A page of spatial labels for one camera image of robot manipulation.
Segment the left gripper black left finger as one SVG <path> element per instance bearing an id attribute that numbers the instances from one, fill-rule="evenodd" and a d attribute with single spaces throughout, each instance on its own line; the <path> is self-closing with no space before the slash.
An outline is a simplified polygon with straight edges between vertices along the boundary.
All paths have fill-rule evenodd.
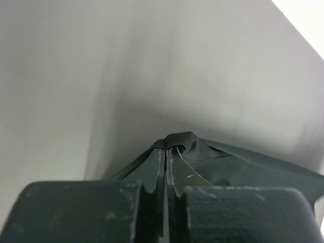
<path id="1" fill-rule="evenodd" d="M 14 203 L 1 242 L 158 242 L 165 152 L 151 149 L 115 179 L 43 181 Z"/>

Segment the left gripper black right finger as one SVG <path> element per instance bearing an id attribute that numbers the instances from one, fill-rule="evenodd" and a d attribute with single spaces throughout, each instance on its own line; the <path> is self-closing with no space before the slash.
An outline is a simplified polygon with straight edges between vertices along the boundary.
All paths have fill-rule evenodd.
<path id="1" fill-rule="evenodd" d="M 304 195 L 288 187 L 214 186 L 167 151 L 170 242 L 318 242 Z"/>

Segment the black t shirt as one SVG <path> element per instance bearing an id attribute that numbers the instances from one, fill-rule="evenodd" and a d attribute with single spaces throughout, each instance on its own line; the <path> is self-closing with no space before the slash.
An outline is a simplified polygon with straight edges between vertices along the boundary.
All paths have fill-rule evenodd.
<path id="1" fill-rule="evenodd" d="M 169 134 L 157 140 L 114 178 L 125 178 L 155 149 L 175 149 L 181 159 L 215 186 L 295 188 L 311 206 L 323 196 L 323 175 L 258 152 L 202 139 L 193 132 Z"/>

